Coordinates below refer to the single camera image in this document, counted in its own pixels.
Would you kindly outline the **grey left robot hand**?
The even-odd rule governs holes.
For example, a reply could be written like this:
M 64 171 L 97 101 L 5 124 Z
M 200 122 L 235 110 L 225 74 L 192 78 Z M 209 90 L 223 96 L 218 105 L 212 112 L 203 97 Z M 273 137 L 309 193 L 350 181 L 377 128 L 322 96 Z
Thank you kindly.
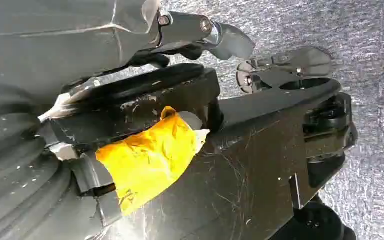
M 125 67 L 154 42 L 156 0 L 0 0 L 0 224 L 95 217 L 36 135 L 66 85 Z

